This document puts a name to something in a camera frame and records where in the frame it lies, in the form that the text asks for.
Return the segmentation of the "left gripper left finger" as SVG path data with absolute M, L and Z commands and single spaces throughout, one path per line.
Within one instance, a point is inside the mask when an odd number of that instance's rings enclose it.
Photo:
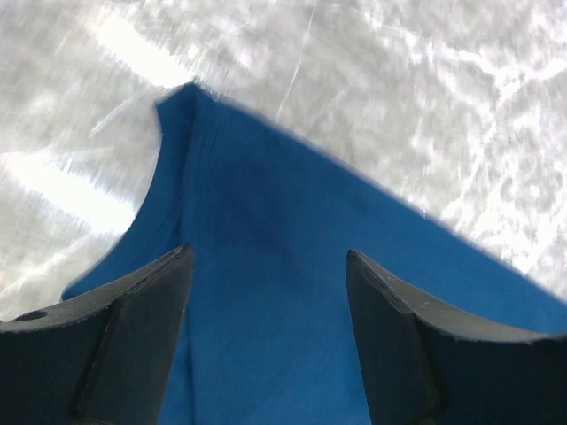
M 156 424 L 194 270 L 180 246 L 1 325 L 3 424 Z

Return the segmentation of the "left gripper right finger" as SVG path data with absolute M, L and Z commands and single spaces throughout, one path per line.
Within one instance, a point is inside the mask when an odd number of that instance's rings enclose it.
M 565 336 L 467 313 L 359 251 L 346 287 L 373 423 L 565 423 Z

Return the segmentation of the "blue t shirt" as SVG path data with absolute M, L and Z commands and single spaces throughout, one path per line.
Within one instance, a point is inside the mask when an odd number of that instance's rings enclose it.
M 566 306 L 318 151 L 188 84 L 159 103 L 155 175 L 77 297 L 194 251 L 164 424 L 369 424 L 346 257 L 488 320 L 565 336 Z

